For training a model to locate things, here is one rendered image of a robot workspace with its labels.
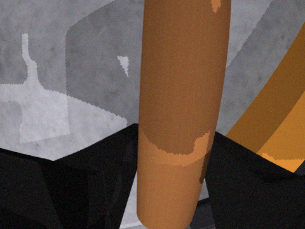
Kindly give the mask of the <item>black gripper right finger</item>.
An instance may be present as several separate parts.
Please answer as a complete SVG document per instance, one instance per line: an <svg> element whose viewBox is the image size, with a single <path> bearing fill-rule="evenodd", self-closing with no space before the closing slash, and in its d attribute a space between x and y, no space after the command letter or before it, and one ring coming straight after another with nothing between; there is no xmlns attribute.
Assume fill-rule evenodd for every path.
<svg viewBox="0 0 305 229"><path fill-rule="evenodd" d="M204 177L216 229L305 229L305 175L216 132Z"/></svg>

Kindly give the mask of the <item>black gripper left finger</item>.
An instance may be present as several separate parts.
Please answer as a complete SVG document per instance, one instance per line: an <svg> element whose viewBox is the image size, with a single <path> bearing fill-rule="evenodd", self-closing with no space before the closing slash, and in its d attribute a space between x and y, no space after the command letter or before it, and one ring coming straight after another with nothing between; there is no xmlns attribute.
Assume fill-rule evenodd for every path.
<svg viewBox="0 0 305 229"><path fill-rule="evenodd" d="M138 124L54 161L0 148L0 206L48 229L120 229L137 158Z"/></svg>

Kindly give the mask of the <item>orange rectangular bar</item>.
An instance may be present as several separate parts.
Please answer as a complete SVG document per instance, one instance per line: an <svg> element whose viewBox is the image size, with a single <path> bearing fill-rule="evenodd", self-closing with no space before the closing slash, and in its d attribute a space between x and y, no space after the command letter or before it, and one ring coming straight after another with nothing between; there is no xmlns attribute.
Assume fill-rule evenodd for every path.
<svg viewBox="0 0 305 229"><path fill-rule="evenodd" d="M305 22L226 137L293 173L305 161Z"/></svg>

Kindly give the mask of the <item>orange-brown rounded cylinder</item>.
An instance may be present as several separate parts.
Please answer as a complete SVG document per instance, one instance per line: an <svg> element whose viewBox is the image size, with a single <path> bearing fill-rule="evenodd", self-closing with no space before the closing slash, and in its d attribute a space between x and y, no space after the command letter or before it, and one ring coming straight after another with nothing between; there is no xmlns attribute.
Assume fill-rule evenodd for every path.
<svg viewBox="0 0 305 229"><path fill-rule="evenodd" d="M145 0L137 218L185 229L206 176L226 75L231 0Z"/></svg>

